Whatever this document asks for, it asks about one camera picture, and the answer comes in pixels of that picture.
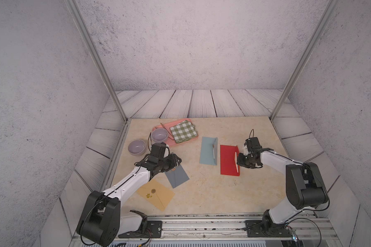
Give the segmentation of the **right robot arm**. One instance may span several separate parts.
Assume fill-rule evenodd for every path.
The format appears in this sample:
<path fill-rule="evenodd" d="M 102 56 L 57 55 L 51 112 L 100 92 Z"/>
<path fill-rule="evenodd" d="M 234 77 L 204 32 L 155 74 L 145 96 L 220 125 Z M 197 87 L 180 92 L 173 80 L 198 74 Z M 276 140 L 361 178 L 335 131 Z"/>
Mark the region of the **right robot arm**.
<path fill-rule="evenodd" d="M 265 165 L 285 175 L 286 198 L 264 212 L 262 224 L 265 228 L 285 226 L 304 210 L 316 211 L 322 204 L 330 205 L 326 186 L 315 163 L 295 161 L 271 148 L 263 148 L 257 137 L 245 140 L 244 153 L 239 153 L 237 164 L 248 169 Z"/>

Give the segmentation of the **light blue envelope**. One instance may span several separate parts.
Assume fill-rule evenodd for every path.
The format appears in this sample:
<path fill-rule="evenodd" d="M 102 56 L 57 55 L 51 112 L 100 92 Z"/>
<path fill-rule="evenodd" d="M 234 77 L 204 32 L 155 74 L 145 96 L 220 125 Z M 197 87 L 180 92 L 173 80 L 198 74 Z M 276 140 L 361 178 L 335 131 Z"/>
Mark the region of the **light blue envelope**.
<path fill-rule="evenodd" d="M 203 137 L 200 153 L 200 164 L 217 165 L 217 137 Z"/>

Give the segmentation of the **red envelope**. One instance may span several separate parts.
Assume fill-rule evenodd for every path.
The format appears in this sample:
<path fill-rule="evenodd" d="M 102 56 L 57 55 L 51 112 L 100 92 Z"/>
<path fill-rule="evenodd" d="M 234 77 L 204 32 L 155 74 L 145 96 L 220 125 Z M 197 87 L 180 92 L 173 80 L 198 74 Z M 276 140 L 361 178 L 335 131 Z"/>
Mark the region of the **red envelope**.
<path fill-rule="evenodd" d="M 237 164 L 238 154 L 237 146 L 220 145 L 221 175 L 240 176 L 240 166 Z"/>

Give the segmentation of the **grey envelope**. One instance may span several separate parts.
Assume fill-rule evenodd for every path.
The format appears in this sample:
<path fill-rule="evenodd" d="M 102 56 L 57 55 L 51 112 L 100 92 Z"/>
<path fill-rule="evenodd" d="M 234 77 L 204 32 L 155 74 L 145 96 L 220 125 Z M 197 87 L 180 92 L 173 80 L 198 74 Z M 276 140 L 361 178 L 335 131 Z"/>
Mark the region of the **grey envelope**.
<path fill-rule="evenodd" d="M 187 173 L 181 165 L 165 172 L 165 175 L 167 176 L 172 188 L 176 188 L 189 180 Z"/>

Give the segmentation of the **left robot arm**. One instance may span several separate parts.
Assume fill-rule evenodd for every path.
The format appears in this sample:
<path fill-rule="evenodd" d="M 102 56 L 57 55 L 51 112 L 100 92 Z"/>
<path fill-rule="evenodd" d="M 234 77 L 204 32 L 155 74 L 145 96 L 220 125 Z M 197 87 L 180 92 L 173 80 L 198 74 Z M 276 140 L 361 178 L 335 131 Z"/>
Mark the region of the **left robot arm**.
<path fill-rule="evenodd" d="M 150 243 L 153 234 L 148 227 L 147 216 L 132 210 L 122 214 L 123 204 L 143 185 L 159 173 L 170 171 L 181 164 L 182 160 L 165 143 L 155 143 L 144 158 L 135 163 L 135 168 L 120 182 L 100 192 L 93 191 L 87 197 L 82 210 L 76 233 L 83 244 L 98 244 L 107 247 L 119 235 L 146 237 Z"/>

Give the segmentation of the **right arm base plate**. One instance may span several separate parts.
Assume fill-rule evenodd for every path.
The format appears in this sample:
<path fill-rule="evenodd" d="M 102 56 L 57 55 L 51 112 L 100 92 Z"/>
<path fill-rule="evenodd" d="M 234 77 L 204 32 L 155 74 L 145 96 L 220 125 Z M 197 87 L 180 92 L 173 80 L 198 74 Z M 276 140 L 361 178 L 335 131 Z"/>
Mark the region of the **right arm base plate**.
<path fill-rule="evenodd" d="M 274 224 L 262 220 L 246 220 L 243 230 L 246 231 L 248 237 L 255 238 L 289 238 L 292 236 L 285 224 Z"/>

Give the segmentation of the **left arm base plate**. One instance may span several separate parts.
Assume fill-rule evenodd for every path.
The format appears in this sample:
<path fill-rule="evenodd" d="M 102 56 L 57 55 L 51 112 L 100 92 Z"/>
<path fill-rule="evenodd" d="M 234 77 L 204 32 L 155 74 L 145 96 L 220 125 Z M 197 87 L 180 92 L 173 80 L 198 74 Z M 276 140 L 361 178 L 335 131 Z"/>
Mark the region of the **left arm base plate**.
<path fill-rule="evenodd" d="M 162 221 L 151 220 L 139 211 L 131 210 L 120 218 L 119 238 L 160 238 Z"/>

